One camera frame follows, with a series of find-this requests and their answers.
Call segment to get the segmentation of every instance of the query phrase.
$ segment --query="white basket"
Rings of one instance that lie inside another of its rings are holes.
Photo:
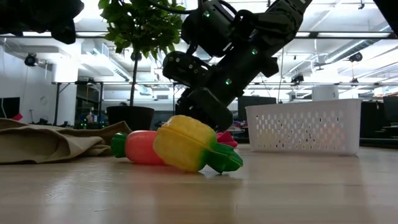
[[[246,113],[253,151],[353,155],[359,150],[361,100],[248,106]]]

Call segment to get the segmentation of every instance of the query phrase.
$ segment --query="ceiling light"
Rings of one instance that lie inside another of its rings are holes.
[[[296,37],[309,37],[310,33],[309,32],[298,32],[296,34]]]
[[[120,100],[103,100],[103,101],[130,101],[130,100],[122,100],[122,99],[120,99]]]
[[[76,32],[78,37],[104,37],[107,32]]]
[[[137,82],[140,85],[173,85],[173,82]]]
[[[131,85],[131,82],[104,82],[104,85]]]
[[[390,32],[320,32],[318,37],[323,38],[386,38],[391,35]]]
[[[51,32],[37,33],[37,32],[23,32],[24,37],[51,37]]]

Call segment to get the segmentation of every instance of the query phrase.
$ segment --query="potted plant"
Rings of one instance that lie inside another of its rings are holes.
[[[184,10],[176,0],[154,0],[163,7]],[[109,122],[127,122],[133,130],[150,129],[154,110],[134,106],[134,90],[137,83],[138,61],[151,54],[157,59],[158,52],[173,51],[174,45],[180,43],[182,19],[178,14],[171,14],[151,5],[148,0],[99,0],[98,8],[102,9],[101,17],[108,23],[109,33],[106,40],[116,45],[116,53],[132,47],[131,60],[134,61],[132,86],[129,106],[107,108]]]

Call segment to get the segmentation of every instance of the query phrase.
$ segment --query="black plant pot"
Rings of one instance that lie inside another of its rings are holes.
[[[110,106],[106,109],[109,124],[125,121],[131,131],[150,130],[155,110],[141,106]]]

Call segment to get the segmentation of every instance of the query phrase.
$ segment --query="green led light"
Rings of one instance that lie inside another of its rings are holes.
[[[231,83],[232,83],[232,80],[230,80],[230,79],[225,80],[225,84],[230,85]]]

